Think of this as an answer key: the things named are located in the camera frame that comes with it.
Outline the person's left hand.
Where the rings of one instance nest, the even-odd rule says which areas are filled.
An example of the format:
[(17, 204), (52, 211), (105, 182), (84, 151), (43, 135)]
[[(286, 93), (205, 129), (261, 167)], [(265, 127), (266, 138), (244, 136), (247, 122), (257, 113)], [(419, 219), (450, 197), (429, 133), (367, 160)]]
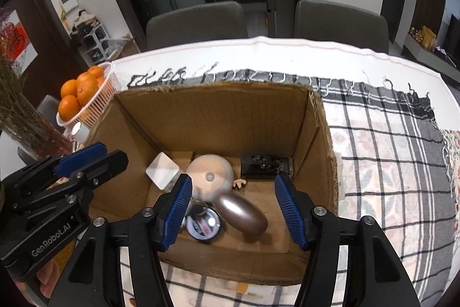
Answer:
[[(60, 178), (56, 183), (54, 183), (50, 188), (57, 187), (66, 183), (68, 178)], [(72, 255), (73, 249), (75, 246), (75, 240), (72, 240), (64, 247), (52, 260), (47, 262), (38, 272), (37, 279), (40, 283), (39, 291), (47, 298), (51, 297), (51, 293), (55, 289), (55, 286), (58, 282), (60, 275), (64, 267), (66, 266), (70, 256)], [(31, 304), (31, 306), (36, 306), (32, 301), (30, 296), (26, 295), (27, 285), (25, 283), (18, 282), (13, 280), (14, 284), (20, 290), (20, 293), (23, 295), (25, 300)]]

